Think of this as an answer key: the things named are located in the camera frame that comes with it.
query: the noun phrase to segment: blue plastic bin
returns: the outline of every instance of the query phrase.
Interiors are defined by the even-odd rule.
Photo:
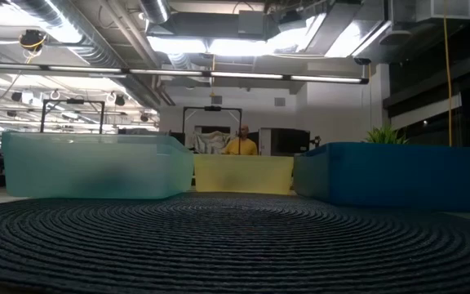
[[[165,198],[193,175],[193,154],[171,136],[5,132],[2,150],[16,197]]]
[[[470,148],[329,143],[295,157],[294,187],[337,205],[470,212]]]

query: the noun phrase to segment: translucent plastic container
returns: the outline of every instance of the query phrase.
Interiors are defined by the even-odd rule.
[[[193,175],[193,154],[170,136],[6,132],[2,149],[16,197],[166,198]]]
[[[199,192],[288,194],[293,158],[195,154]]]

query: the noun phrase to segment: fluorescent light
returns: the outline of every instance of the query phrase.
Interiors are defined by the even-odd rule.
[[[268,44],[270,51],[293,47],[298,43],[302,42],[304,35],[307,31],[307,28],[290,29],[279,33],[273,38],[270,38],[266,44]]]
[[[224,73],[224,72],[211,72],[212,77],[221,78],[267,78],[267,79],[282,79],[281,74],[266,74],[266,73]]]
[[[370,38],[368,38],[358,49],[356,49],[353,53],[352,56],[355,57],[359,55],[364,49],[366,49],[371,43],[376,40],[376,38],[380,37],[380,35],[389,27],[391,26],[391,21],[388,20],[374,35],[372,35]]]
[[[318,32],[318,29],[320,29],[320,26],[324,22],[324,19],[326,18],[326,13],[321,13],[314,19],[313,17],[315,16],[312,16],[306,20],[306,26],[309,27],[309,29],[302,41],[300,41],[299,45],[297,46],[297,52],[306,50],[309,43],[313,40],[313,37],[315,37],[315,33]]]
[[[1,124],[9,124],[9,125],[34,125],[40,126],[41,122],[33,122],[33,121],[19,121],[19,120],[0,120]],[[87,122],[45,122],[45,126],[73,126],[73,127],[86,127],[89,129],[99,129],[99,124],[94,123],[87,123]],[[131,125],[113,125],[113,124],[103,124],[103,127],[125,127],[125,128],[133,128],[133,127],[146,127],[146,128],[154,128],[153,124],[131,124]]]
[[[148,41],[155,51],[166,54],[206,53],[204,41],[197,38],[148,37]]]
[[[348,82],[360,83],[361,78],[335,78],[335,77],[310,77],[310,76],[291,76],[292,81],[304,82]]]
[[[65,117],[69,117],[69,118],[73,118],[73,119],[78,119],[79,118],[79,116],[75,113],[63,112],[61,114],[64,115]]]
[[[325,57],[348,57],[360,46],[360,27],[356,22],[352,22],[333,42]]]
[[[273,53],[265,41],[216,39],[210,53],[218,56],[263,56]]]
[[[41,69],[41,67],[39,67],[39,65],[16,65],[16,64],[1,63],[0,64],[0,69],[21,69],[21,70],[31,69],[31,70],[37,70],[37,69]]]
[[[83,67],[83,66],[49,66],[50,70],[68,71],[68,72],[83,72],[83,73],[121,73],[121,69],[108,69],[99,67]]]
[[[53,103],[48,103],[47,106],[48,107],[54,107],[57,110],[65,111],[65,109],[63,107],[61,107],[59,105],[54,105]]]
[[[132,69],[132,74],[160,74],[160,75],[178,75],[186,77],[201,77],[202,72],[192,70],[165,70],[165,69]]]
[[[125,74],[113,74],[113,73],[89,73],[90,78],[126,78]]]

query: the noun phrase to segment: man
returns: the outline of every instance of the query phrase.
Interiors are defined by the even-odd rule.
[[[239,155],[238,143],[241,142],[241,155],[257,155],[257,145],[254,141],[248,139],[250,128],[247,125],[241,126],[241,133],[237,139],[229,141],[223,154]]]

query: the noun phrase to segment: round rug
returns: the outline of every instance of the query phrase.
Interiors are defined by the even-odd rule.
[[[470,220],[250,194],[0,204],[0,285],[66,293],[470,293]]]

